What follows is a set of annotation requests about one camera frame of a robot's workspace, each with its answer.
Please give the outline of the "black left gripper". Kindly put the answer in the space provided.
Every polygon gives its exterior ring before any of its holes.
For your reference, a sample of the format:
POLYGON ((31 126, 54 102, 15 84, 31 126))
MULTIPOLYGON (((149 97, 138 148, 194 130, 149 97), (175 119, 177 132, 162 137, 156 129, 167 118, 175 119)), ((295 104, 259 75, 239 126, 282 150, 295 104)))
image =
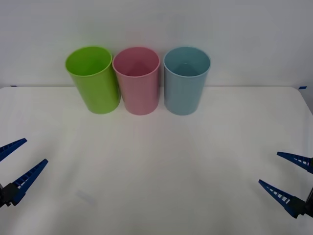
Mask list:
MULTIPOLYGON (((23 138, 0 147, 0 161, 4 160, 26 142, 27 139, 23 138)), ((47 163, 48 160, 43 159, 40 163, 12 183, 9 183, 5 187, 0 185, 0 207, 4 205, 10 206, 11 204, 16 206, 23 199, 27 190, 35 182, 47 163)))

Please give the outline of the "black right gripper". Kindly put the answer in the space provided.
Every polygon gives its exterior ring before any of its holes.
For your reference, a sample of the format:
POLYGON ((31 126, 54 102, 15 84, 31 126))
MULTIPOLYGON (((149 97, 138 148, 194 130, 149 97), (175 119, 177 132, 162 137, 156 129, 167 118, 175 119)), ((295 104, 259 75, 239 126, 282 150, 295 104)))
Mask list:
MULTIPOLYGON (((313 159, 295 155, 286 152, 277 152, 277 155, 305 169, 313 174, 313 159)), ((299 215, 307 214, 313 217, 313 188, 308 195, 306 201, 299 199, 296 196, 290 195, 266 182, 259 180, 258 183, 269 193, 293 218, 299 215)))

